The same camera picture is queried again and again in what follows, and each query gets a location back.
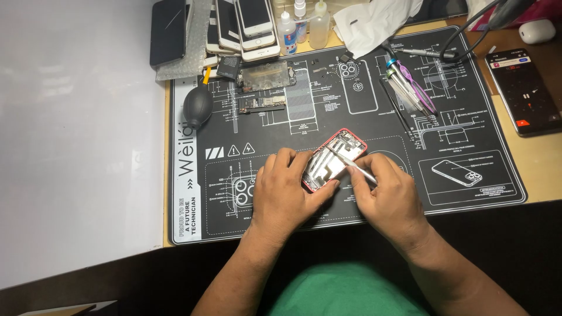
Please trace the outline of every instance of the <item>warning triangle symbol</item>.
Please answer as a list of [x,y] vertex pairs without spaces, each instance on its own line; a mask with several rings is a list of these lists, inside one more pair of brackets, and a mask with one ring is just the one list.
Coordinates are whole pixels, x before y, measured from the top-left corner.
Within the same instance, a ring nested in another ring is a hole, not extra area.
[[235,145],[232,145],[232,147],[228,151],[228,156],[232,157],[232,156],[238,156],[238,155],[240,155],[240,152],[238,151],[238,148],[236,148]]
[[250,145],[250,143],[246,143],[246,146],[244,147],[242,153],[246,155],[246,154],[253,154],[254,152],[256,151],[253,149],[252,145]]

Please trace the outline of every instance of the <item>bottle cap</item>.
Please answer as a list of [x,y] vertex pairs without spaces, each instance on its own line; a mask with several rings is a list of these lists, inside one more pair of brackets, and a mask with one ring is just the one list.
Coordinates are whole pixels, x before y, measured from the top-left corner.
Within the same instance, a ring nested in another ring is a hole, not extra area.
[[328,10],[328,6],[322,0],[316,4],[314,7],[314,14],[318,15],[319,17],[323,17]]
[[291,15],[289,14],[289,12],[287,11],[283,11],[283,13],[281,13],[281,23],[282,24],[289,24],[291,21]]
[[302,17],[306,15],[305,0],[294,0],[294,15],[298,17]]

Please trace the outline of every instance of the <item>precision screwdriver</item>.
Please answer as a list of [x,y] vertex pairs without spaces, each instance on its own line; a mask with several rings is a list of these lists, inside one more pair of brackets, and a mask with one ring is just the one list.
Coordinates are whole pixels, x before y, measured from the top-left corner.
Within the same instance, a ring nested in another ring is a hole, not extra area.
[[[393,48],[392,50],[396,52],[407,53],[410,55],[439,58],[439,52],[434,52],[434,51],[424,51],[422,49],[406,49],[406,48]],[[457,55],[458,55],[457,52],[445,53],[443,57],[451,59],[451,58],[455,58]]]
[[368,172],[366,172],[365,170],[359,168],[359,166],[351,161],[351,159],[346,158],[345,156],[343,156],[342,154],[340,154],[339,152],[335,151],[333,148],[331,148],[330,146],[326,146],[331,152],[334,153],[334,155],[336,155],[344,164],[348,165],[348,166],[354,166],[355,168],[359,169],[359,171],[361,171],[361,173],[363,173],[363,175],[365,176],[365,178],[367,178],[369,181],[373,182],[374,184],[378,184],[377,180],[375,179],[374,176],[370,175]]

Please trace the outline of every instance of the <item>right hand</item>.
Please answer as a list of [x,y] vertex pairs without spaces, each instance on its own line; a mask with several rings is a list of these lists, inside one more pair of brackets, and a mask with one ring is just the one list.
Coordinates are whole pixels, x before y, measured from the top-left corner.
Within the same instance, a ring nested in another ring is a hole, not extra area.
[[371,191],[363,174],[353,166],[347,167],[363,216],[399,250],[408,252],[423,246],[429,237],[430,225],[414,179],[382,154],[367,155],[355,163],[362,169],[370,169],[378,182]]

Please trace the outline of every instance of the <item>white bottle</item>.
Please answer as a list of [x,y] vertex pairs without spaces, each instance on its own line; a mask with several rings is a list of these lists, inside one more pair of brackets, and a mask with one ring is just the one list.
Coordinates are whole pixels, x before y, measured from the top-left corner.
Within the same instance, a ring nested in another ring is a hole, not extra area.
[[321,49],[326,47],[330,32],[330,14],[323,0],[316,4],[314,15],[316,17],[310,20],[310,47]]
[[292,55],[297,52],[297,29],[294,20],[289,12],[283,11],[281,21],[277,25],[277,33],[279,35],[279,45],[285,56]]
[[306,23],[299,22],[306,19],[306,2],[305,0],[294,0],[294,21],[297,26],[297,43],[306,41]]

